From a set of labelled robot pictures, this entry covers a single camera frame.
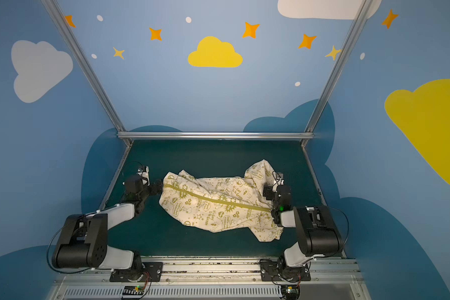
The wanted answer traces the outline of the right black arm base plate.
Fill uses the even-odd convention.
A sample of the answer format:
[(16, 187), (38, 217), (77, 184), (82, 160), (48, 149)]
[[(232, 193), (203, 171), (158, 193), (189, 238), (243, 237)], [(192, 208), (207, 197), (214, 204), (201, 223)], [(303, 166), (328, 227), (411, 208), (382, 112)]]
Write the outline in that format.
[(261, 280), (266, 282), (289, 282), (311, 281), (310, 270), (306, 266), (289, 267), (283, 259), (272, 261), (261, 259), (259, 261)]

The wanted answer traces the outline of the white green printed jacket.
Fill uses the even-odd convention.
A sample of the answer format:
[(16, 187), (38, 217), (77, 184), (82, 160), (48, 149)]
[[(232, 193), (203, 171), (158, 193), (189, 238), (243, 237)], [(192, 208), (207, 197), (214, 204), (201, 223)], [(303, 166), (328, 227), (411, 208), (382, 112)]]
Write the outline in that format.
[(263, 194), (280, 184), (266, 160), (250, 166), (242, 177), (196, 178), (182, 170), (167, 173), (159, 205), (184, 226), (211, 233), (249, 229), (260, 242), (279, 240), (283, 229), (273, 221), (273, 204)]

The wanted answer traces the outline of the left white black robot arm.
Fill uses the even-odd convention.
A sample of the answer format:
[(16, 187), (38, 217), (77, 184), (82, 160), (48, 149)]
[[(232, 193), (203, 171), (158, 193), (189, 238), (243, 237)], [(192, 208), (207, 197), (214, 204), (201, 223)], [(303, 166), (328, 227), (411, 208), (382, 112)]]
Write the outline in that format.
[(163, 192), (162, 181), (150, 182), (146, 172), (129, 177), (124, 183), (121, 200), (104, 210), (68, 216), (64, 225), (54, 235), (58, 238), (54, 252), (46, 251), (48, 266), (61, 274), (65, 269), (110, 269), (144, 273), (140, 254), (122, 250), (108, 244), (108, 231), (121, 223), (139, 216), (150, 196)]

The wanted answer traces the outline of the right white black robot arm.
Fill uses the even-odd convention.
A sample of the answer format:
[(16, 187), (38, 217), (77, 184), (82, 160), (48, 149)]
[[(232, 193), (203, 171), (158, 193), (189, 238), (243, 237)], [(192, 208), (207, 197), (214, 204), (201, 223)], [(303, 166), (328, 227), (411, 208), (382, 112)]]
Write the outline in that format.
[(342, 252), (348, 237), (342, 237), (329, 206), (291, 206), (291, 189), (285, 185), (266, 186), (263, 195), (271, 201), (275, 225), (294, 228), (297, 242), (284, 250), (277, 268), (289, 271), (308, 267), (312, 260), (329, 258)]

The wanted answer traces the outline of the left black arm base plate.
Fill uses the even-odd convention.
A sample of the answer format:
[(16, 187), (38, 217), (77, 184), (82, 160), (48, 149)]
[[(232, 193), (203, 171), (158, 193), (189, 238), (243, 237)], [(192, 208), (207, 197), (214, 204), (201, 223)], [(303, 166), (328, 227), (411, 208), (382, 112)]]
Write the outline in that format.
[(133, 264), (129, 269), (113, 271), (109, 281), (112, 283), (155, 283), (160, 281), (162, 270), (162, 262), (142, 262), (141, 266)]

